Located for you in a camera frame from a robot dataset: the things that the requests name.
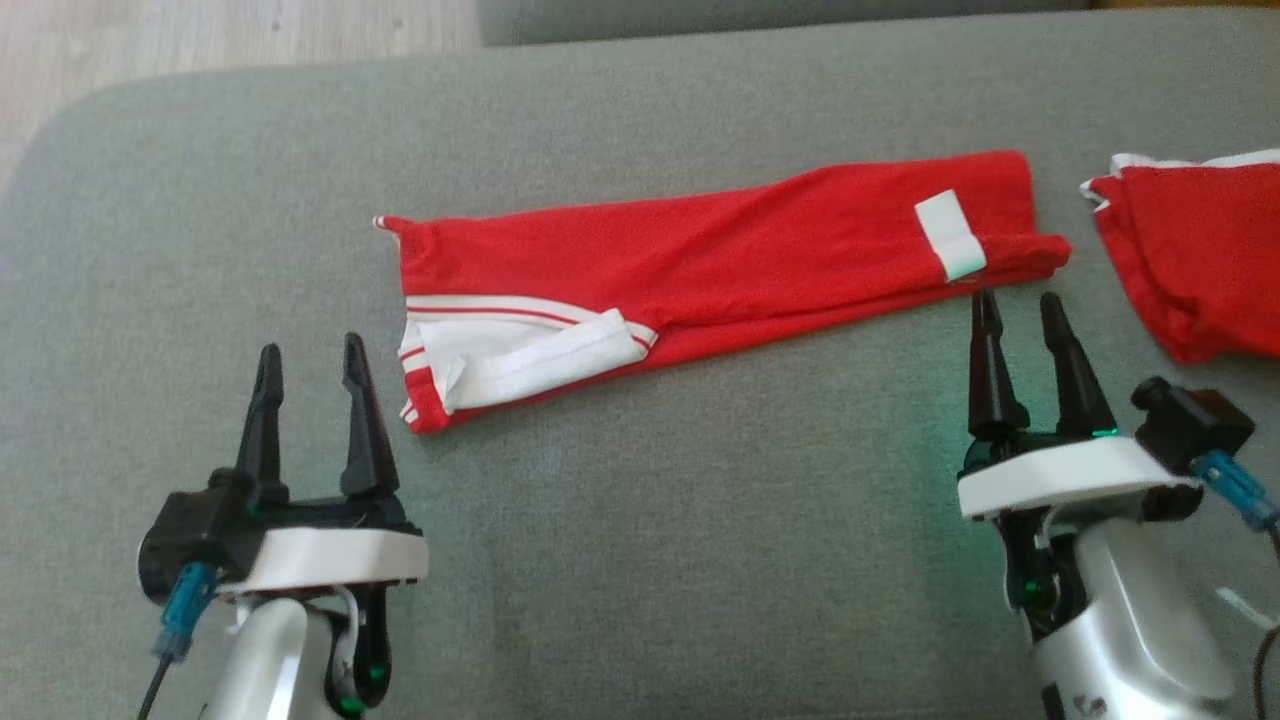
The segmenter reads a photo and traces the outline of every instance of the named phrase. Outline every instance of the gray upholstered ottoman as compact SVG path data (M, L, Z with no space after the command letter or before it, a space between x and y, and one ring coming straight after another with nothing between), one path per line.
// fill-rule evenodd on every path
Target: gray upholstered ottoman
M4 715L129 715L157 611L133 556L165 495L230 462L262 343L284 351L284 474L332 493L344 331L402 401L379 213L488 215L781 179L818 165L1027 152L1057 278L1001 293L1023 400L1055 415L1036 296L1062 295L1125 430L1164 373L1261 423L1280 373L1172 368L1076 184L1117 150L1280 143L1280 13L829 26L178 77L55 119L0 206ZM960 519L964 301L611 382L438 437L390 424L428 582L392 596L379 717L1033 717L991 528ZM1280 609L1266 543L1206 502L1156 528L1243 691ZM195 717L229 647L206 615L157 717Z

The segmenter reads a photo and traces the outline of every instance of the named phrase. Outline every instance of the folded clothing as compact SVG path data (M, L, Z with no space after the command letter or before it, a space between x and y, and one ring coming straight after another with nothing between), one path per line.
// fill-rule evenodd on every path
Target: folded clothing
M582 382L1047 278L1025 159L836 165L749 190L415 223L401 416L434 432Z
M1121 154L1080 191L1129 301L1179 363L1280 356L1280 149L1196 164Z

